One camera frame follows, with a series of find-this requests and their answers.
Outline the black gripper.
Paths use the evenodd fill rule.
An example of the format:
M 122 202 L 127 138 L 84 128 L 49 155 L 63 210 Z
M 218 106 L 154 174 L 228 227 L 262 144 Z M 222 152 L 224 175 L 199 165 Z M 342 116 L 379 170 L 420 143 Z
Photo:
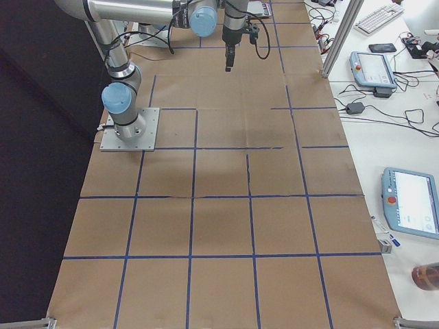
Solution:
M 242 32 L 240 29 L 223 29 L 222 40 L 226 45 L 226 66 L 225 71 L 231 71 L 235 61 L 235 46 L 241 42 Z

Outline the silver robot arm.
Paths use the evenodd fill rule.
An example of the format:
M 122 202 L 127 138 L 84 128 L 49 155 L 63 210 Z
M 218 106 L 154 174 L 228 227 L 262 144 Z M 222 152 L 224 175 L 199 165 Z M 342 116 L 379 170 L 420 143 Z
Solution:
M 222 40 L 226 45 L 226 71 L 233 68 L 235 47 L 244 34 L 255 44 L 259 28 L 250 22 L 247 1 L 57 1 L 68 15 L 87 22 L 104 56 L 112 79 L 102 91 L 102 102 L 121 141 L 142 136 L 147 126 L 135 106 L 141 83 L 140 68 L 130 61 L 116 21 L 191 29 L 210 36 L 217 25 L 217 11 L 224 9 Z

